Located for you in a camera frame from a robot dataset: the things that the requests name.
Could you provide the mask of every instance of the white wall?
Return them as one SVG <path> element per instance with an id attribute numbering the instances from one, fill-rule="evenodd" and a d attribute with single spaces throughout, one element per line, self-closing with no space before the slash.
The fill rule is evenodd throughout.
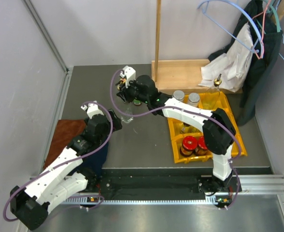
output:
<path id="1" fill-rule="evenodd" d="M 281 26 L 284 31 L 284 18 Z M 284 174 L 284 61 L 280 57 L 256 105 L 256 118 L 274 171 Z"/>
<path id="2" fill-rule="evenodd" d="M 39 171 L 63 78 L 22 1 L 1 0 L 0 232 L 16 230 L 2 210 L 10 190 Z"/>
<path id="3" fill-rule="evenodd" d="M 231 37 L 196 9 L 201 1 L 162 0 L 160 59 L 207 58 L 229 43 Z M 154 60 L 156 0 L 32 2 L 69 67 Z M 211 2 L 208 13 L 230 32 L 240 16 L 222 2 Z"/>

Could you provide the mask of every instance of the wooden tray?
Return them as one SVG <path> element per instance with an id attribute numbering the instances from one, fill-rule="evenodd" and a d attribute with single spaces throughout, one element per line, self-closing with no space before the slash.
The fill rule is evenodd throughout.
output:
<path id="1" fill-rule="evenodd" d="M 182 90 L 185 94 L 205 93 L 209 87 L 199 86 L 202 81 L 201 67 L 209 64 L 208 59 L 159 60 L 155 78 L 155 61 L 151 62 L 151 76 L 160 92 L 173 94 Z M 233 93 L 221 89 L 224 93 Z"/>

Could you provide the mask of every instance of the blue hanger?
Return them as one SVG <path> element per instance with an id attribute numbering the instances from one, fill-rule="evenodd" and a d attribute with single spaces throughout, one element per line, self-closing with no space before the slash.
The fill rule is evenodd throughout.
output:
<path id="1" fill-rule="evenodd" d="M 209 6 L 209 2 L 210 1 L 222 1 L 222 2 L 225 2 L 225 3 L 228 3 L 230 4 L 231 6 L 234 6 L 235 8 L 239 9 L 242 14 L 248 19 L 249 23 L 252 25 L 253 29 L 255 30 L 256 34 L 257 34 L 257 38 L 258 40 L 256 41 L 256 43 L 254 44 L 254 48 L 255 46 L 257 45 L 257 42 L 259 41 L 260 42 L 260 46 L 263 47 L 262 45 L 262 42 L 261 42 L 261 34 L 259 32 L 259 29 L 257 28 L 256 24 L 254 23 L 254 21 L 252 20 L 252 18 L 242 9 L 240 8 L 240 6 L 238 6 L 237 4 L 235 4 L 234 2 L 231 2 L 231 1 L 228 1 L 228 0 L 205 0 L 203 2 L 201 2 L 198 6 L 198 9 L 204 4 L 207 2 L 207 5 L 205 8 L 202 8 L 202 13 L 207 17 L 209 18 L 211 21 L 213 21 L 214 23 L 216 23 L 219 27 L 221 27 L 223 30 L 225 30 L 229 35 L 231 35 L 236 41 L 238 41 L 240 44 L 242 44 L 244 47 L 246 47 L 248 50 L 250 50 L 252 53 L 255 52 L 254 49 L 251 49 L 249 48 L 248 46 L 246 46 L 242 41 L 240 41 L 239 39 L 237 39 L 234 35 L 232 35 L 229 31 L 227 31 L 227 29 L 225 29 L 223 26 L 221 26 L 215 19 L 211 18 L 207 13 L 207 9 L 208 9 L 208 6 Z"/>

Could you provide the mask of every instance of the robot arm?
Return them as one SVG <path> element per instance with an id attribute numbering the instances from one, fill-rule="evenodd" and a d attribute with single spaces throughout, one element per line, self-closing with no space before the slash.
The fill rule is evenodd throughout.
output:
<path id="1" fill-rule="evenodd" d="M 158 110 L 153 114 L 178 119 L 202 131 L 206 146 L 209 151 L 213 153 L 213 175 L 219 180 L 221 186 L 224 186 L 229 182 L 232 176 L 229 159 L 231 158 L 233 139 L 211 120 L 205 120 L 204 117 L 183 111 L 187 110 L 212 117 L 221 122 L 233 135 L 235 135 L 236 131 L 224 110 L 203 110 L 184 104 L 172 98 L 170 95 L 158 92 L 154 81 L 149 76 L 142 75 L 136 78 L 135 70 L 128 66 L 123 68 L 117 86 L 119 90 L 117 96 L 124 102 L 132 102 L 134 99 L 137 99 L 147 104 L 149 110 L 170 106 L 171 108 Z M 172 107 L 178 107 L 182 110 L 173 109 Z"/>
<path id="2" fill-rule="evenodd" d="M 95 104 L 82 106 L 89 118 L 85 119 L 86 128 L 72 139 L 58 158 L 47 167 L 44 172 L 50 171 L 20 191 L 11 201 L 11 212 L 30 230 L 35 230 L 46 220 L 48 214 L 61 202 L 77 192 L 87 189 L 94 191 L 97 174 L 89 166 L 83 166 L 83 162 L 89 158 L 78 159 L 69 162 L 53 170 L 53 167 L 76 159 L 98 148 L 110 132 L 110 122 L 103 112 Z M 121 121 L 113 110 L 108 111 L 113 120 L 113 131 L 122 128 Z M 101 169 L 105 160 L 92 159 L 92 165 Z M 19 189 L 16 186 L 11 195 Z"/>

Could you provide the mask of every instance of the yellow tray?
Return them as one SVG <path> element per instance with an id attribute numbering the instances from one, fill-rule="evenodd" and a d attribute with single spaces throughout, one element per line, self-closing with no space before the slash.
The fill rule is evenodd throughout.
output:
<path id="1" fill-rule="evenodd" d="M 200 93 L 199 94 L 201 100 L 199 102 L 198 107 L 200 109 L 203 109 L 202 101 L 203 101 L 206 94 L 207 93 Z M 188 95 L 185 96 L 184 103 L 186 103 L 187 100 L 188 100 Z M 234 128 L 236 130 L 235 137 L 239 141 L 239 144 L 242 148 L 241 155 L 247 156 L 247 152 L 246 152 L 242 137 L 240 135 L 239 129 L 238 129 L 237 124 L 235 122 L 235 119 L 233 117 L 232 110 L 231 110 L 230 105 L 228 103 L 228 99 L 225 96 L 225 94 L 222 93 L 222 92 L 220 93 L 220 97 L 219 97 L 218 101 L 216 102 L 214 109 L 217 109 L 217 108 L 222 108 L 227 113 L 229 119 L 232 122 L 232 125 L 234 126 Z M 173 118 L 168 118 L 167 121 L 168 121 L 169 129 L 170 129 L 170 137 L 171 137 L 171 143 L 172 143 L 173 154 L 174 154 L 174 162 L 175 163 L 181 163 L 181 162 L 188 163 L 188 162 L 191 162 L 191 161 L 207 161 L 209 158 L 213 157 L 213 155 L 210 151 L 208 151 L 206 153 L 206 155 L 204 155 L 204 156 L 195 156 L 195 155 L 191 155 L 190 157 L 182 156 L 179 153 L 179 149 L 180 149 L 182 140 L 186 136 L 189 136 L 189 135 L 193 136 L 195 138 L 199 138 L 199 137 L 203 136 L 203 133 L 199 131 L 199 132 L 196 132 L 196 133 L 181 134 L 180 130 L 181 130 L 181 127 L 183 125 L 183 123 L 181 121 L 173 119 Z M 238 154 L 238 146 L 234 142 L 231 155 L 234 157 L 237 154 Z"/>

